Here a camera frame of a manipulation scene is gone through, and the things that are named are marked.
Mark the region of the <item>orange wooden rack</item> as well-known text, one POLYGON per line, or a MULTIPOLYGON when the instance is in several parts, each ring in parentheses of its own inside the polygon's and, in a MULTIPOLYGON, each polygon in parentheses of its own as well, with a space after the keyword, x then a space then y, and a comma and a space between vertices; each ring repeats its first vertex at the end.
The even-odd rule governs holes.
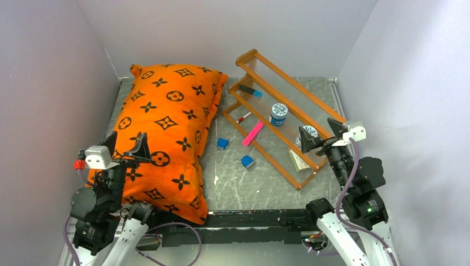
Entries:
POLYGON ((245 75, 233 84, 228 92, 235 98, 234 104, 226 108, 222 115, 250 140, 250 145, 258 150, 280 174, 297 190, 303 188, 326 165, 324 156, 314 152, 302 153, 296 144, 299 127, 312 126, 316 133, 326 139, 333 133, 326 122, 331 117, 344 122, 346 119, 320 97, 303 87, 294 78, 262 56, 256 49, 242 54, 236 59, 236 66, 242 68, 245 75), (238 108, 245 108, 252 118, 263 124, 251 131, 241 127, 231 113, 238 108), (274 158, 271 152, 255 140, 263 129, 275 135, 275 145, 286 151, 293 151, 312 170, 305 180, 300 181, 288 172, 284 163, 274 158))

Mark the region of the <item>orange patterned pillowcase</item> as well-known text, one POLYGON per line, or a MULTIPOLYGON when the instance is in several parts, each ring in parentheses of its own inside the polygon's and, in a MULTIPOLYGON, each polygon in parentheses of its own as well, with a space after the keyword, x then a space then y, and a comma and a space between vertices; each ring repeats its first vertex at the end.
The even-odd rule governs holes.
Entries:
POLYGON ((114 159, 124 158, 147 137, 149 163, 126 172, 122 202, 144 201, 195 224, 204 224, 208 206, 199 163, 228 76, 190 64, 133 64, 131 91, 114 130, 114 159))

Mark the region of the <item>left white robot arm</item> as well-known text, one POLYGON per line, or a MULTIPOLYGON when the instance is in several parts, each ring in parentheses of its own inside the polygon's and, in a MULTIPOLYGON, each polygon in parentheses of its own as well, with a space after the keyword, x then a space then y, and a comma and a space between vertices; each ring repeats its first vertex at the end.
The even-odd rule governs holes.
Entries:
POLYGON ((80 150, 74 169, 99 171, 92 182, 75 191, 71 197, 69 218, 76 219, 72 239, 64 231, 65 244, 74 265, 125 265, 145 233, 159 225, 155 206, 135 200, 125 218, 122 208, 127 171, 150 163, 147 134, 142 134, 129 151, 117 159, 111 157, 118 133, 113 131, 98 145, 80 150))

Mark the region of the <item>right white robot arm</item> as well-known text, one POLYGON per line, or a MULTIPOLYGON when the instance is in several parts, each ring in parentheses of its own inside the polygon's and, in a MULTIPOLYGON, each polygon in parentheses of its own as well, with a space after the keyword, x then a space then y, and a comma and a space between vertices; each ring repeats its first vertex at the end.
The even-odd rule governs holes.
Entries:
POLYGON ((334 246, 347 265, 398 265, 389 215, 377 189, 385 185, 379 158, 359 158, 357 143, 366 139, 362 122, 327 119, 334 136, 322 139, 299 127, 301 152, 325 156, 341 188, 336 205, 322 198, 306 205, 305 224, 334 246))

